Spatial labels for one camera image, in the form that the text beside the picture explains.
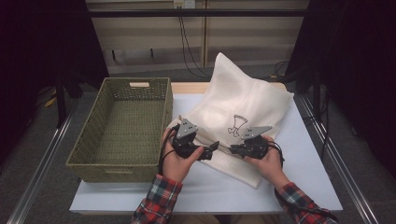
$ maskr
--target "table surface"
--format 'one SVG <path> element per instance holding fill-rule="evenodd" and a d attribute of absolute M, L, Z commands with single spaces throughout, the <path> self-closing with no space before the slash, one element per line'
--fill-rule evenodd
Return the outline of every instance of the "table surface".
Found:
<path fill-rule="evenodd" d="M 200 102 L 208 83 L 172 83 L 173 118 Z M 342 210 L 332 183 L 294 102 L 280 126 L 284 172 L 319 206 Z M 86 183 L 79 185 L 70 211 L 83 215 L 132 214 L 146 197 L 150 183 Z M 183 182 L 174 214 L 276 214 L 283 212 L 265 179 L 254 189 L 224 173 L 195 162 Z"/>

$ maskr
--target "hand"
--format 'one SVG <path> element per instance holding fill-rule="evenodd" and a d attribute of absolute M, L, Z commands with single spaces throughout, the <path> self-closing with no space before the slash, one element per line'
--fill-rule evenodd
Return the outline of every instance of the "hand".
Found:
<path fill-rule="evenodd" d="M 274 139 L 270 136 L 264 135 L 263 138 L 266 139 L 268 142 L 274 142 Z M 261 160 L 246 156 L 245 161 L 255 165 L 260 170 L 265 179 L 273 184 L 278 191 L 280 191 L 285 185 L 290 182 L 286 175 L 283 173 L 282 166 L 280 164 L 280 155 L 278 151 L 271 146 L 269 146 L 268 148 L 267 155 L 265 155 L 265 157 Z"/>
<path fill-rule="evenodd" d="M 171 129 L 165 130 L 163 133 L 163 140 L 170 131 Z M 168 140 L 166 141 L 165 149 L 163 150 L 164 156 L 170 152 L 163 161 L 163 176 L 181 183 L 189 173 L 192 164 L 198 160 L 201 154 L 204 152 L 204 148 L 198 147 L 187 159 L 183 159 L 179 157 L 175 151 L 173 151 L 174 149 L 169 140 L 175 134 L 175 131 L 171 132 Z"/>

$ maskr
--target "finger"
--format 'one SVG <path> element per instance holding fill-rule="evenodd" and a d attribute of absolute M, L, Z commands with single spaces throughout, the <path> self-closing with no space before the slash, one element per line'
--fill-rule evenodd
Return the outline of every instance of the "finger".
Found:
<path fill-rule="evenodd" d="M 275 148 L 273 148 L 273 147 L 268 147 L 268 152 L 267 152 L 267 155 L 265 155 L 265 157 L 264 158 L 270 158 L 270 157 L 277 157 L 277 158 L 280 158 L 280 155 L 279 155 L 279 152 L 275 149 Z"/>
<path fill-rule="evenodd" d="M 268 146 L 268 153 L 270 153 L 271 151 L 276 151 L 277 152 L 277 149 L 276 149 L 276 147 L 274 145 L 269 145 Z"/>
<path fill-rule="evenodd" d="M 248 163 L 252 164 L 252 165 L 256 165 L 257 166 L 259 164 L 259 160 L 251 158 L 249 156 L 246 156 L 244 158 L 244 160 L 247 161 Z"/>
<path fill-rule="evenodd" d="M 174 150 L 174 148 L 172 147 L 172 144 L 171 144 L 171 142 L 168 139 L 166 141 L 166 143 L 165 143 L 165 149 L 163 151 L 164 151 L 164 153 L 167 153 L 167 152 L 172 151 L 172 150 Z"/>
<path fill-rule="evenodd" d="M 269 136 L 269 135 L 263 134 L 263 135 L 262 135 L 262 138 L 265 139 L 265 140 L 267 140 L 267 141 L 269 141 L 269 142 L 274 142 L 274 138 L 272 138 L 272 137 Z"/>
<path fill-rule="evenodd" d="M 173 131 L 171 132 L 171 134 L 169 134 L 169 139 L 170 139 L 171 137 L 175 136 L 175 134 L 176 134 L 176 131 L 173 130 Z"/>
<path fill-rule="evenodd" d="M 163 138 L 162 138 L 162 140 L 165 140 L 166 135 L 168 135 L 168 133 L 169 133 L 170 131 L 171 131 L 170 128 L 165 129 L 165 131 L 163 132 Z"/>
<path fill-rule="evenodd" d="M 197 161 L 200 156 L 204 153 L 204 147 L 198 147 L 192 152 L 192 154 L 186 159 L 190 165 L 192 165 L 195 161 Z"/>

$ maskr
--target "white fabric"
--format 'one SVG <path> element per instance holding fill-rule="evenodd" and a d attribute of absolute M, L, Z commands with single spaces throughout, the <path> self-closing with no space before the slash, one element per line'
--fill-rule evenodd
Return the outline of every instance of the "white fabric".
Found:
<path fill-rule="evenodd" d="M 275 139 L 292 97 L 292 93 L 247 76 L 220 53 L 203 100 L 180 116 L 198 126 L 196 145 L 209 146 L 220 141 L 219 150 L 211 161 L 203 161 L 205 164 L 257 188 L 262 178 L 260 173 L 232 155 L 228 147 L 243 143 L 241 135 L 247 127 L 272 126 L 265 134 Z M 169 126 L 178 122 L 175 119 Z"/>

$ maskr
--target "red plaid shirt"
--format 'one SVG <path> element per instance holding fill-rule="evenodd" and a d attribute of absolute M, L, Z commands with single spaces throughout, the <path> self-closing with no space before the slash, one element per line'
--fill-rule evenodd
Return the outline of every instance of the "red plaid shirt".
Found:
<path fill-rule="evenodd" d="M 140 203 L 134 212 L 132 223 L 166 223 L 168 218 L 172 215 L 177 195 L 180 193 L 182 186 L 181 183 L 157 175 L 148 191 L 147 198 Z M 279 200 L 279 203 L 296 223 L 336 223 L 333 219 L 328 217 L 308 213 L 283 203 L 282 201 L 285 200 L 286 202 L 297 204 L 302 207 L 320 209 L 314 201 L 305 195 L 294 183 L 286 185 L 276 197 L 283 198 Z"/>

